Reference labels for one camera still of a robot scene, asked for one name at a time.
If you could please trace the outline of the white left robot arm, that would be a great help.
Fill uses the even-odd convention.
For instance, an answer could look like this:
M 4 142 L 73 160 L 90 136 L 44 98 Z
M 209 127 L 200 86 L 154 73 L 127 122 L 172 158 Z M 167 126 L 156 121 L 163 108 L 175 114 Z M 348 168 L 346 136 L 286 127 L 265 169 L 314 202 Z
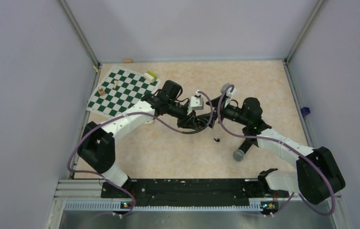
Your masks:
M 112 190 L 117 196 L 130 193 L 129 176 L 116 163 L 116 143 L 142 124 L 153 121 L 161 115 L 175 117 L 178 131 L 185 129 L 198 132 L 202 121 L 198 120 L 196 110 L 203 109 L 202 93 L 197 91 L 184 104 L 178 100 L 182 87 L 167 80 L 154 94 L 142 96 L 131 108 L 101 124 L 90 122 L 86 125 L 77 154 L 100 177 L 113 183 Z

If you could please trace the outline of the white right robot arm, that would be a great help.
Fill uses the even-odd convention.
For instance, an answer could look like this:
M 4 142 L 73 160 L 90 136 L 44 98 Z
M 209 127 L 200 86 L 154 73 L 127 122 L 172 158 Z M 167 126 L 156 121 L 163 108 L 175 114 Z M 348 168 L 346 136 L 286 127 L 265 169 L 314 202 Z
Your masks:
M 209 113 L 202 114 L 198 117 L 202 124 L 209 123 L 213 127 L 216 121 L 228 119 L 244 125 L 242 132 L 246 139 L 234 151 L 234 160 L 242 161 L 251 146 L 256 146 L 273 152 L 295 168 L 294 172 L 277 168 L 262 171 L 257 184 L 262 196 L 269 197 L 277 190 L 283 190 L 298 193 L 309 203 L 317 205 L 346 186 L 328 148 L 304 146 L 279 134 L 262 119 L 263 110 L 257 98 L 246 98 L 241 107 L 225 105 L 215 98 L 212 105 L 212 120 Z

